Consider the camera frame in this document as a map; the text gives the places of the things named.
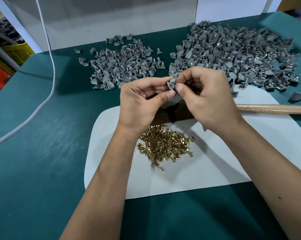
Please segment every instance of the person's left hand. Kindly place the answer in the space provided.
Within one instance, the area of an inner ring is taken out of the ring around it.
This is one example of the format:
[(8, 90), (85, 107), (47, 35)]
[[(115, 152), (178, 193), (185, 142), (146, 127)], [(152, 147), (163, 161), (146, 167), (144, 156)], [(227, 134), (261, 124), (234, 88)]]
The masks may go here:
[(120, 92), (117, 127), (140, 137), (153, 121), (160, 106), (175, 96), (175, 91), (170, 91), (167, 86), (171, 79), (171, 76), (146, 77), (125, 83)]

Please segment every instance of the green table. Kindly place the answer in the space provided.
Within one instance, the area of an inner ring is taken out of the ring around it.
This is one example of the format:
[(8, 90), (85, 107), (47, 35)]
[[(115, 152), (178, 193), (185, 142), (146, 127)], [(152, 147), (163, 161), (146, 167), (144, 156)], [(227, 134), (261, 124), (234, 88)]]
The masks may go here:
[[(250, 29), (267, 15), (226, 23)], [(263, 23), (285, 36), (296, 36), (301, 48), (301, 24), (282, 13)], [(137, 35), (165, 62), (186, 39), (188, 28)], [(84, 166), (92, 127), (99, 114), (120, 104), (120, 89), (93, 90), (90, 67), (77, 57), (92, 58), (105, 42), (53, 52), (58, 84), (52, 100), (36, 118), (0, 145), (0, 239), (58, 239), (84, 193)], [(301, 74), (301, 58), (296, 73)], [(23, 122), (49, 95), (52, 65), (47, 52), (36, 54), (0, 92), (0, 137)], [(301, 84), (271, 93), (281, 104)], [(301, 116), (294, 119), (301, 126)], [(286, 239), (252, 182), (127, 200), (121, 239)]]

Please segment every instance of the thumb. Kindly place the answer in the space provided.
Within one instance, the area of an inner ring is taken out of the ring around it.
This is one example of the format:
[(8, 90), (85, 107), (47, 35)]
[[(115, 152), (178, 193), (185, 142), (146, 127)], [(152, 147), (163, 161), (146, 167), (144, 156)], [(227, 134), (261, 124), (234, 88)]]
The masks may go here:
[(168, 100), (172, 99), (175, 95), (176, 95), (175, 91), (166, 91), (166, 92), (162, 92), (162, 93), (156, 95), (155, 97), (151, 98), (150, 101), (152, 101), (153, 103), (155, 103), (158, 106), (158, 108), (159, 108), (165, 102), (167, 102)]
[(186, 104), (194, 101), (197, 95), (188, 86), (182, 83), (177, 83), (175, 89), (178, 94), (185, 100)]

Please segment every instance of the person's left arm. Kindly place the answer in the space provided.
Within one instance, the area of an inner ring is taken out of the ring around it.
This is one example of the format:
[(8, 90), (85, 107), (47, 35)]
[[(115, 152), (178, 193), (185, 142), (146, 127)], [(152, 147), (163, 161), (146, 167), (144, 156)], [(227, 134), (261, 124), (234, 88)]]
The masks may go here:
[(123, 85), (116, 130), (61, 240), (120, 238), (134, 148), (159, 107), (175, 96), (168, 91), (171, 79), (148, 77)]

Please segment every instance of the wire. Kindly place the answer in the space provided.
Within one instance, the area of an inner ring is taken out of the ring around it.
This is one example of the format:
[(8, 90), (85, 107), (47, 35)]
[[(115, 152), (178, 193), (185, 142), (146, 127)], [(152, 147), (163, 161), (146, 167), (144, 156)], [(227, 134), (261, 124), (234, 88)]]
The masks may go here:
[(28, 125), (28, 123), (37, 115), (37, 113), (42, 109), (42, 107), (47, 104), (47, 102), (52, 98), (53, 94), (54, 94), (54, 91), (55, 91), (55, 85), (56, 85), (56, 71), (55, 71), (55, 63), (54, 63), (54, 60), (53, 60), (53, 56), (52, 56), (52, 48), (51, 48), (51, 45), (50, 45), (50, 42), (49, 42), (49, 37), (47, 35), (47, 30), (45, 28), (45, 23), (44, 23), (44, 20), (43, 20), (43, 15), (42, 15), (42, 10), (41, 10), (41, 6), (38, 2), (38, 0), (36, 0), (36, 3), (37, 3), (37, 7), (38, 7), (38, 11), (39, 11), (39, 15), (40, 15), (40, 20), (42, 22), (42, 25), (43, 25), (43, 29), (44, 29), (44, 33), (45, 33), (45, 36), (46, 36), (46, 40), (47, 40), (47, 44), (48, 44), (48, 50), (49, 50), (49, 55), (51, 57), (51, 60), (52, 60), (52, 68), (53, 68), (53, 72), (54, 72), (54, 75), (53, 75), (53, 81), (52, 81), (52, 91), (51, 93), (49, 94), (49, 96), (45, 99), (44, 102), (42, 102), (38, 108), (31, 114), (31, 116), (25, 120), (22, 124), (20, 124), (19, 126), (17, 126), (15, 129), (13, 129), (11, 132), (7, 133), (6, 135), (4, 135), (3, 137), (0, 138), (0, 144), (2, 144), (4, 141), (6, 141), (8, 138), (12, 137), (13, 135), (15, 135), (17, 132), (20, 131), (20, 129), (24, 128), (26, 125)]

